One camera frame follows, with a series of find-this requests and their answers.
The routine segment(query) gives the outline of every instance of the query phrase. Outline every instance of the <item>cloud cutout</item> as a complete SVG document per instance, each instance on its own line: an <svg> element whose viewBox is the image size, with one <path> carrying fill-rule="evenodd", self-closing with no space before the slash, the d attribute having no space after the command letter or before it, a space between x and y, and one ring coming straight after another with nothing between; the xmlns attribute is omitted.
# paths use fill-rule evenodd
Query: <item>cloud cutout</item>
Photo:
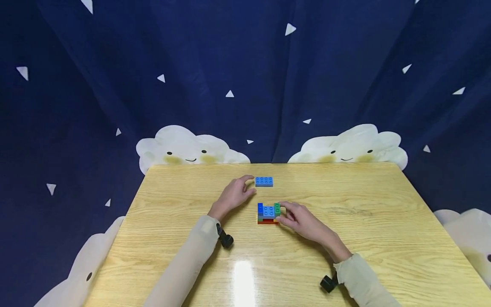
<svg viewBox="0 0 491 307"><path fill-rule="evenodd" d="M68 278L46 293L34 307L81 307L123 220L124 217L117 218L105 233L88 238L75 257Z"/></svg>
<svg viewBox="0 0 491 307"><path fill-rule="evenodd" d="M165 126L154 139L136 144L140 170L146 174L155 164L250 163L249 158L228 147L224 140L211 135L194 135L182 126Z"/></svg>
<svg viewBox="0 0 491 307"><path fill-rule="evenodd" d="M288 163L390 161L404 169L408 155L399 147L400 143L401 137L397 133L379 133L375 125L362 124L338 136L306 141Z"/></svg>
<svg viewBox="0 0 491 307"><path fill-rule="evenodd" d="M479 209L470 209L462 214L442 209L435 211L435 216L486 285L491 287L488 256L491 254L491 215Z"/></svg>

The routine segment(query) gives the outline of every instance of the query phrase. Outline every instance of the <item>blue lego brick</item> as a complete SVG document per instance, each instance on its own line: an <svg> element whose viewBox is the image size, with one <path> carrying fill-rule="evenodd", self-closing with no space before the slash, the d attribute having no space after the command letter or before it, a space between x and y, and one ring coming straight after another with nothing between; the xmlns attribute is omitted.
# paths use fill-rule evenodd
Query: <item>blue lego brick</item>
<svg viewBox="0 0 491 307"><path fill-rule="evenodd" d="M273 177L256 177L256 187L272 188Z"/></svg>
<svg viewBox="0 0 491 307"><path fill-rule="evenodd" d="M263 216L264 219L274 219L274 207L273 206L263 206Z"/></svg>
<svg viewBox="0 0 491 307"><path fill-rule="evenodd" d="M263 203L259 202L257 203L257 217L262 217L263 216Z"/></svg>

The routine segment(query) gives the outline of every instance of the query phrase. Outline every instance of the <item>blue curtain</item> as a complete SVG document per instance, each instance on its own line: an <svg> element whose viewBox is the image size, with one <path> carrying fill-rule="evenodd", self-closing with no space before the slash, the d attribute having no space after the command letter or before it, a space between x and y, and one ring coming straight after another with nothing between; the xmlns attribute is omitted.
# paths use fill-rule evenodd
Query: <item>blue curtain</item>
<svg viewBox="0 0 491 307"><path fill-rule="evenodd" d="M286 163L307 140L373 124L400 136L432 210L491 212L490 11L484 0L8 1L0 306L34 306L67 278L88 237L126 214L144 177L137 143L169 125L251 163Z"/></svg>

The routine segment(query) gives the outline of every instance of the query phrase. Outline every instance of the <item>hand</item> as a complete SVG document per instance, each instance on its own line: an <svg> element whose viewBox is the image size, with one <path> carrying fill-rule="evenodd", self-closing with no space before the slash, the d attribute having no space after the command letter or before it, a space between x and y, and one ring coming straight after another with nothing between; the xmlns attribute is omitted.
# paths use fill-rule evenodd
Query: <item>hand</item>
<svg viewBox="0 0 491 307"><path fill-rule="evenodd" d="M246 181L254 179L254 176L244 175L233 179L223 189L220 197L213 203L208 215L221 221L230 210L243 204L249 197L256 193L256 189L247 189Z"/></svg>
<svg viewBox="0 0 491 307"><path fill-rule="evenodd" d="M287 201L281 201L279 204L285 207L286 215L279 216L276 220L290 227L305 239L322 243L327 236L334 234L334 231L318 220L304 205Z"/></svg>
<svg viewBox="0 0 491 307"><path fill-rule="evenodd" d="M353 255L337 233L318 220L307 207L287 201L281 201L279 204L285 207L286 216L276 217L276 220L305 239L324 246L335 263L342 262Z"/></svg>

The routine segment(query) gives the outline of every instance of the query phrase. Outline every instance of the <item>toy block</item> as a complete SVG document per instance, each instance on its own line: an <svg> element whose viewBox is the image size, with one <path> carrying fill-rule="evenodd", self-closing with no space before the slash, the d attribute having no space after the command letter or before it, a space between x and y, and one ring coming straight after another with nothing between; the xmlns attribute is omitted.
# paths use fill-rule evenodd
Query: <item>toy block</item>
<svg viewBox="0 0 491 307"><path fill-rule="evenodd" d="M273 206L264 206L263 207L263 218L264 219L274 219L274 208Z"/></svg>
<svg viewBox="0 0 491 307"><path fill-rule="evenodd" d="M274 203L274 217L279 217L281 215L281 211L279 209L279 203Z"/></svg>
<svg viewBox="0 0 491 307"><path fill-rule="evenodd" d="M271 219L264 219L262 222L257 222L258 224L268 224L268 225L278 225L279 222Z"/></svg>
<svg viewBox="0 0 491 307"><path fill-rule="evenodd" d="M257 216L263 216L263 203L257 203Z"/></svg>
<svg viewBox="0 0 491 307"><path fill-rule="evenodd" d="M272 188L273 177L256 177L256 187Z"/></svg>

